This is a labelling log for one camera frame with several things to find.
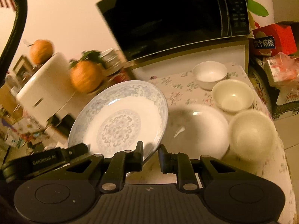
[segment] floor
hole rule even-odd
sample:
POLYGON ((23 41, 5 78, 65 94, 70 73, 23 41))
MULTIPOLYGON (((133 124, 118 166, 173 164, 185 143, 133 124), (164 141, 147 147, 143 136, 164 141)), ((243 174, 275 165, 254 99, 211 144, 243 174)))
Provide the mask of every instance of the floor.
POLYGON ((291 180, 295 192, 297 211, 299 210, 299 114, 274 121, 281 137, 286 159, 289 165, 291 180))

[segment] metal screw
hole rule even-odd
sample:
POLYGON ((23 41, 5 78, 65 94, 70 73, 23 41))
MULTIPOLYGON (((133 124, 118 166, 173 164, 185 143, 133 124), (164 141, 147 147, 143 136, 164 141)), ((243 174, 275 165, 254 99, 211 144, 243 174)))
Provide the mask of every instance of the metal screw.
POLYGON ((102 185, 102 189, 107 190, 107 191, 111 191, 111 190, 116 189, 116 185, 113 184, 113 183, 106 183, 106 184, 102 185))
POLYGON ((192 190, 196 190, 197 189, 197 185, 196 184, 184 184, 183 185, 183 188, 185 190, 188 190, 188 191, 192 191, 192 190))

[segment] blue label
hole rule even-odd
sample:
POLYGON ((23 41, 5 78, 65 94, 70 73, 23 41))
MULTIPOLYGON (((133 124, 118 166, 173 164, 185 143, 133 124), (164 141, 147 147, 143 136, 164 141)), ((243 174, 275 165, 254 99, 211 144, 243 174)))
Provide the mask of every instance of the blue label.
POLYGON ((253 40, 256 49, 275 49, 275 39, 273 36, 257 38, 253 40))

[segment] red box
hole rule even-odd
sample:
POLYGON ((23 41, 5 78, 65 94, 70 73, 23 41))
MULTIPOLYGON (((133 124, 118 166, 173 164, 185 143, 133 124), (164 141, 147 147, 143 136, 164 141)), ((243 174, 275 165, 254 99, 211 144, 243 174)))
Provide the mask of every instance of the red box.
POLYGON ((254 55, 274 56, 279 52, 287 55, 297 52, 291 26, 271 24, 253 30, 254 39, 250 39, 250 52, 254 55))

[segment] floral tablecloth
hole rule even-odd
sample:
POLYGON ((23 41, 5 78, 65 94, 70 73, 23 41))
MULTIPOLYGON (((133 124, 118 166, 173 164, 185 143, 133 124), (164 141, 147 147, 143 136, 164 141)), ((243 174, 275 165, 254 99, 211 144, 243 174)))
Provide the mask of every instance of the floral tablecloth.
MULTIPOLYGON (((228 63, 226 66, 228 69, 228 78, 243 81, 247 83, 252 90, 254 90, 242 67, 233 63, 228 63)), ((188 104, 205 104, 210 107, 217 108, 217 106, 214 105, 211 92, 205 91, 198 86, 192 76, 191 71, 174 74, 163 78, 157 78, 150 80, 149 82, 157 86, 164 93, 170 108, 173 105, 188 104)), ((260 110, 270 116, 267 107, 262 103, 256 93, 252 108, 260 110)), ((224 111, 222 112, 228 121, 230 121, 231 117, 234 115, 224 111)), ((285 207, 278 221, 281 224, 295 223, 295 196, 289 175, 288 165, 286 163, 283 143, 278 135, 271 154, 264 161, 255 164, 248 163, 242 161, 229 150, 222 160, 235 167, 276 183, 283 190, 286 197, 285 207)), ((144 165, 143 170, 140 173, 135 172, 128 176, 126 182, 140 184, 176 183, 176 176, 172 173, 161 173, 158 153, 156 152, 144 165)))

